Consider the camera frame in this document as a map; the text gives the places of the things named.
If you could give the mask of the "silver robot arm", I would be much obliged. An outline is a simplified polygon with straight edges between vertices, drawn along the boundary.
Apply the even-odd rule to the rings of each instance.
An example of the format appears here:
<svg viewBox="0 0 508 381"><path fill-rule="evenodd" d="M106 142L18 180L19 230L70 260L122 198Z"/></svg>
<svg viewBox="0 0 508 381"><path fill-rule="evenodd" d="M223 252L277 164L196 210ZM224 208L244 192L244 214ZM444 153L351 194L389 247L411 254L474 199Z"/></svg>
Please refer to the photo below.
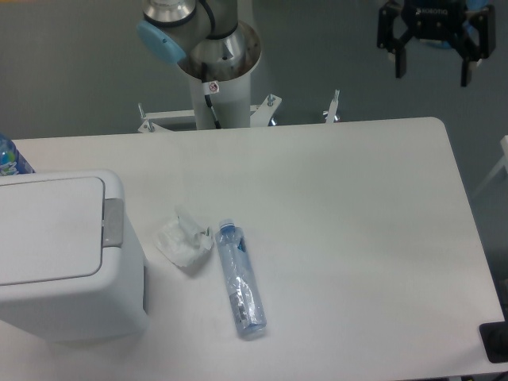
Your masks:
<svg viewBox="0 0 508 381"><path fill-rule="evenodd" d="M178 64L206 40L226 40L240 29L235 1L144 1L137 34L159 59ZM460 85L472 66L496 48L495 7L465 1L387 1L379 8L376 45L394 57L396 78L406 73L406 45L416 38L446 43L462 59Z"/></svg>

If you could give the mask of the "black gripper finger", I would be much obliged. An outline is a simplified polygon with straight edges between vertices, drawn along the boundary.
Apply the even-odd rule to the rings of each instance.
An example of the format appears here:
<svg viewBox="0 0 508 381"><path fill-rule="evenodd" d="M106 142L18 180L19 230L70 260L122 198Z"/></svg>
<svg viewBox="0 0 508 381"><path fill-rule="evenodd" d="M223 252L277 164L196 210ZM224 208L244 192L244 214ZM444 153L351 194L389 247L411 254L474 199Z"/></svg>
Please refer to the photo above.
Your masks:
<svg viewBox="0 0 508 381"><path fill-rule="evenodd" d="M460 85L466 87L471 82L473 67L481 60L490 57L496 48L495 7L486 4L477 10L465 5L464 33L449 41L450 46L462 59Z"/></svg>
<svg viewBox="0 0 508 381"><path fill-rule="evenodd" d="M403 7L396 1L386 1L378 12L376 46L394 56L395 77L401 79L406 74L406 44L413 37L407 29L400 37L394 35L395 20L402 15Z"/></svg>

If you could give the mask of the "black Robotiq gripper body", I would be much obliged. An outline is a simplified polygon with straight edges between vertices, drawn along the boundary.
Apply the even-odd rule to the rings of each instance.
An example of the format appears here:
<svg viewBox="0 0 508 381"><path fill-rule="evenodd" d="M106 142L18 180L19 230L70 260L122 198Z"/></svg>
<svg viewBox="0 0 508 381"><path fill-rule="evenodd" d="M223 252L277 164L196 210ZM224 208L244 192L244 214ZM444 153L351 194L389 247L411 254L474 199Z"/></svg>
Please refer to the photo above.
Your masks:
<svg viewBox="0 0 508 381"><path fill-rule="evenodd" d="M404 1L401 16L413 37L449 42L464 33L465 1Z"/></svg>

